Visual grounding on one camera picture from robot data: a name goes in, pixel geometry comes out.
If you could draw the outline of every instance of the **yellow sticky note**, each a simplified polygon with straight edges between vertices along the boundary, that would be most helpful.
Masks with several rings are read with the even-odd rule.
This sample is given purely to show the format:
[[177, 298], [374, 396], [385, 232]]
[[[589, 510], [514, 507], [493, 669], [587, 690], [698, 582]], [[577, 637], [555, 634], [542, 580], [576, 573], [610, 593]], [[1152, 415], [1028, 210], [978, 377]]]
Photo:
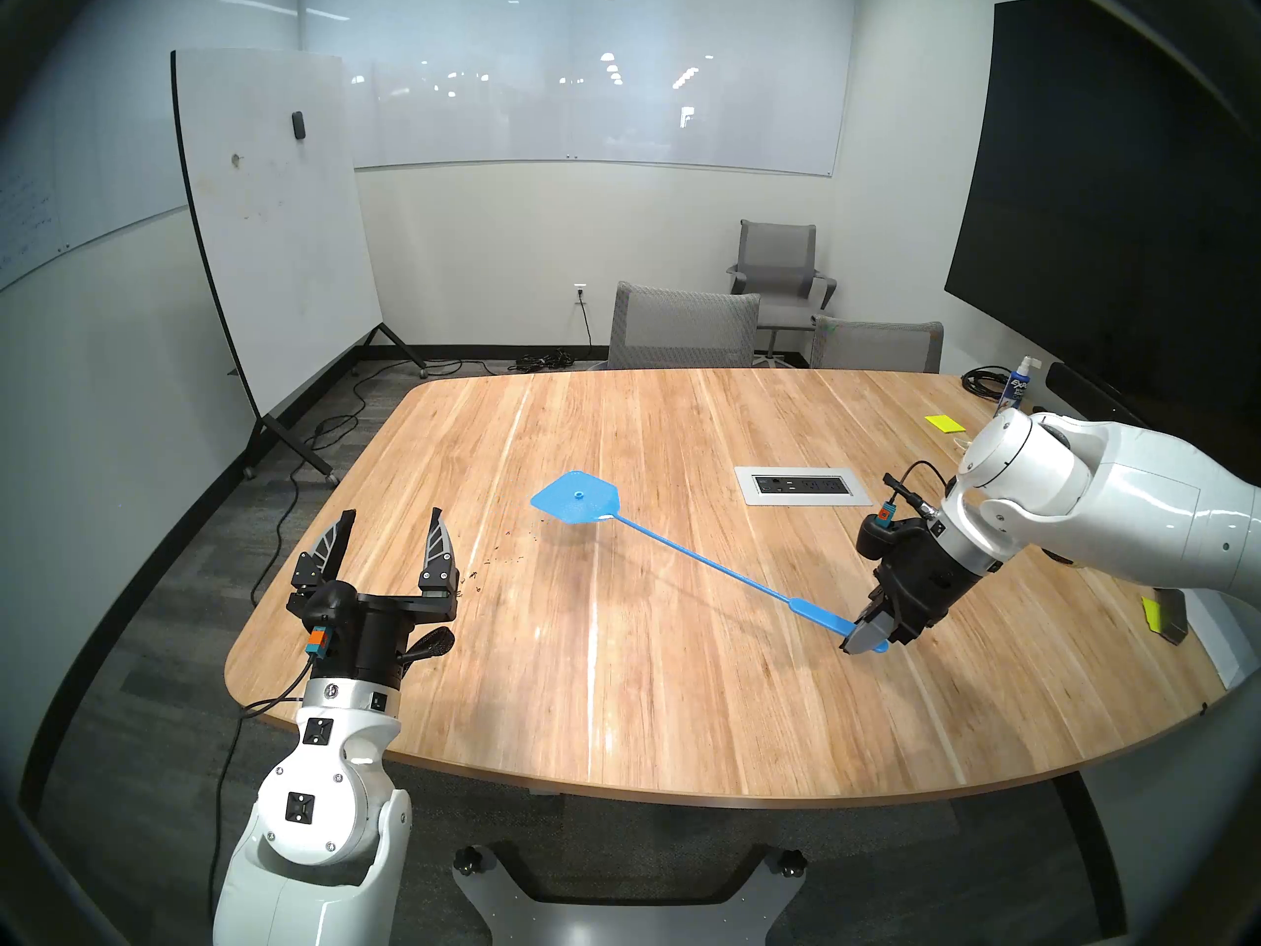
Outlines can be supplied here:
[[1154, 633], [1160, 633], [1160, 604], [1148, 597], [1142, 598], [1142, 613], [1148, 618], [1148, 627]]
[[939, 414], [938, 416], [926, 416], [924, 419], [943, 434], [957, 434], [967, 429], [958, 420], [952, 420], [950, 416], [946, 416], [946, 414]]

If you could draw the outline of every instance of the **whiteboard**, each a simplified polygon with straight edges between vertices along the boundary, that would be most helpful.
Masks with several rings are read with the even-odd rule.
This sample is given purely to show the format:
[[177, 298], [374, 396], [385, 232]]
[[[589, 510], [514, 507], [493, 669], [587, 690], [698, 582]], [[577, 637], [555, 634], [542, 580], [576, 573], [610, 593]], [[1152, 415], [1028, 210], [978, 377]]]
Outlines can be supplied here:
[[0, 288], [184, 204], [174, 47], [298, 47], [296, 0], [91, 0], [0, 129]]
[[[342, 62], [178, 50], [171, 85], [211, 289], [255, 409], [266, 414], [381, 324]], [[294, 111], [305, 121], [301, 141]]]
[[320, 10], [306, 40], [347, 63], [357, 166], [586, 159], [830, 175], [854, 1], [306, 0]]

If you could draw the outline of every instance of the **conference table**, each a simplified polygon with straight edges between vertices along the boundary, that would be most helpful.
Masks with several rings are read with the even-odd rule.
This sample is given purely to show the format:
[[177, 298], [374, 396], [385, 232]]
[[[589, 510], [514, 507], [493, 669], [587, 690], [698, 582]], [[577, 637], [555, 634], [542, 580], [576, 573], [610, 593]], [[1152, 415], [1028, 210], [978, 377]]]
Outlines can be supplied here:
[[[852, 468], [873, 501], [919, 458], [948, 478], [994, 404], [955, 376], [649, 370], [412, 390], [332, 493], [228, 655], [240, 703], [304, 663], [285, 610], [298, 550], [344, 508], [340, 578], [415, 592], [433, 506], [460, 568], [456, 641], [411, 666], [387, 756], [542, 790], [739, 807], [889, 803], [1055, 776], [1140, 745], [1223, 694], [1194, 633], [1151, 633], [1142, 593], [1026, 549], [908, 646], [837, 636], [618, 522], [530, 498], [578, 468], [628, 518], [852, 618], [875, 507], [750, 507], [735, 465]], [[963, 434], [924, 418], [946, 414]], [[929, 502], [926, 468], [908, 479]], [[909, 513], [902, 503], [899, 515]], [[419, 636], [420, 628], [414, 637]], [[296, 705], [274, 710], [293, 724]]]

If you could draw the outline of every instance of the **black cable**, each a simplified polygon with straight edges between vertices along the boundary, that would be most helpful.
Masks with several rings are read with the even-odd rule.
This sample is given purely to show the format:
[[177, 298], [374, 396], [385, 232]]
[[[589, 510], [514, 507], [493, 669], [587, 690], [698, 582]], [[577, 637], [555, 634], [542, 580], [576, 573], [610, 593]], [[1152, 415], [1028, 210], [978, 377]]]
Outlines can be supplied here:
[[[583, 354], [583, 362], [586, 362], [591, 358], [591, 352], [595, 351], [595, 343], [591, 341], [591, 323], [586, 317], [586, 301], [583, 300], [581, 291], [578, 295], [578, 307], [583, 309], [583, 328], [586, 329], [586, 352]], [[508, 366], [508, 372], [554, 372], [567, 370], [574, 362], [575, 359], [569, 352], [557, 347], [541, 356], [522, 356]]]
[[1002, 396], [1002, 390], [1006, 387], [1009, 378], [1011, 378], [1011, 370], [1006, 366], [980, 366], [965, 372], [960, 376], [958, 381], [973, 396], [997, 402], [999, 397]]
[[591, 351], [595, 346], [591, 344], [591, 325], [586, 320], [586, 301], [583, 300], [581, 293], [578, 295], [578, 307], [583, 309], [583, 328], [586, 329], [586, 354], [583, 356], [583, 362], [586, 362], [591, 357]]
[[554, 348], [541, 356], [522, 356], [511, 366], [508, 372], [547, 372], [554, 370], [567, 370], [574, 365], [574, 357], [562, 348]]
[[426, 368], [426, 373], [430, 375], [430, 376], [450, 376], [453, 372], [459, 372], [462, 366], [480, 366], [482, 368], [485, 370], [485, 375], [487, 376], [498, 376], [498, 375], [501, 375], [501, 373], [496, 372], [494, 370], [492, 370], [489, 366], [487, 366], [485, 362], [483, 362], [479, 358], [439, 358], [439, 359], [433, 359], [430, 362], [426, 362], [425, 365], [426, 366], [446, 366], [446, 365], [450, 365], [450, 363], [455, 363], [455, 368], [448, 370], [446, 372], [429, 372], [429, 370]]
[[905, 474], [903, 474], [900, 478], [898, 478], [898, 483], [899, 484], [905, 484], [907, 483], [907, 474], [910, 474], [910, 472], [914, 470], [915, 468], [918, 468], [921, 464], [923, 464], [926, 468], [928, 468], [929, 470], [932, 470], [933, 474], [937, 476], [937, 481], [939, 481], [942, 483], [943, 488], [948, 488], [950, 487], [950, 484], [946, 483], [946, 478], [943, 478], [942, 473], [937, 468], [933, 467], [933, 464], [932, 464], [931, 460], [917, 460], [914, 464], [912, 464], [909, 468], [907, 468]]
[[251, 701], [248, 705], [243, 706], [236, 718], [236, 730], [232, 733], [232, 742], [228, 743], [228, 754], [223, 761], [223, 768], [219, 771], [219, 780], [214, 785], [214, 850], [211, 853], [211, 874], [206, 879], [206, 918], [214, 925], [214, 873], [219, 867], [219, 848], [223, 840], [223, 781], [227, 780], [228, 767], [232, 764], [232, 754], [236, 752], [236, 744], [241, 738], [241, 727], [247, 719], [256, 719], [265, 711], [271, 711], [276, 705], [282, 701], [301, 701], [300, 698], [290, 698], [289, 692], [298, 687], [298, 682], [306, 677], [306, 672], [311, 670], [311, 665], [315, 663], [315, 656], [310, 655], [306, 658], [306, 663], [303, 666], [301, 672], [294, 679], [293, 684], [281, 691], [274, 699], [261, 699], [260, 701]]
[[[363, 412], [363, 410], [368, 405], [368, 401], [363, 399], [362, 394], [359, 394], [359, 386], [362, 386], [364, 382], [375, 380], [386, 370], [396, 368], [397, 366], [402, 366], [407, 362], [411, 362], [411, 359], [400, 359], [398, 362], [391, 362], [388, 366], [382, 366], [371, 376], [364, 376], [362, 380], [354, 383], [354, 386], [351, 387], [351, 392], [353, 392], [356, 397], [359, 400], [359, 405], [354, 409], [354, 412], [337, 414], [335, 416], [325, 416], [323, 420], [315, 424], [315, 430], [311, 433], [310, 436], [306, 438], [304, 443], [311, 450], [325, 450], [327, 448], [330, 448], [333, 447], [333, 444], [338, 443], [352, 430], [354, 430], [359, 425], [359, 414]], [[438, 373], [438, 375], [445, 376], [448, 373]], [[325, 440], [323, 444], [317, 445], [317, 441], [322, 436], [324, 436], [325, 434], [337, 433], [338, 430], [342, 430], [342, 433], [334, 436], [332, 440]], [[253, 587], [250, 588], [250, 603], [253, 607], [259, 605], [259, 600], [256, 599], [259, 593], [259, 587], [261, 587], [262, 580], [267, 578], [267, 573], [271, 571], [272, 565], [275, 565], [276, 560], [280, 558], [280, 550], [284, 547], [285, 536], [281, 528], [284, 527], [285, 521], [293, 513], [294, 508], [298, 507], [298, 497], [301, 493], [301, 488], [298, 484], [298, 478], [294, 476], [303, 469], [303, 464], [305, 463], [306, 463], [305, 458], [299, 458], [298, 464], [295, 464], [294, 469], [289, 472], [289, 483], [294, 486], [294, 497], [290, 499], [289, 507], [285, 508], [285, 513], [280, 516], [280, 521], [276, 522], [276, 547], [271, 552], [271, 559], [267, 560], [267, 565], [262, 568], [262, 573], [259, 574], [259, 579], [256, 579], [253, 581]]]

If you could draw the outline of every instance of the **whiteboard cleaner spray bottle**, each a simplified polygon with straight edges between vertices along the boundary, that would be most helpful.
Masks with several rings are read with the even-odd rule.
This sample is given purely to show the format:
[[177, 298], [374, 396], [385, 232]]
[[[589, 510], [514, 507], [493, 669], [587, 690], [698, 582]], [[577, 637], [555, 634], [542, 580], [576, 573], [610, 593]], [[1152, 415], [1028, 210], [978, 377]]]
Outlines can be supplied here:
[[1018, 410], [1020, 409], [1024, 391], [1029, 388], [1030, 368], [1040, 370], [1042, 361], [1035, 359], [1033, 356], [1024, 357], [1024, 362], [1008, 377], [1008, 385], [1002, 387], [1002, 395], [999, 397], [999, 407], [994, 411], [995, 416], [1011, 406], [1015, 406]]

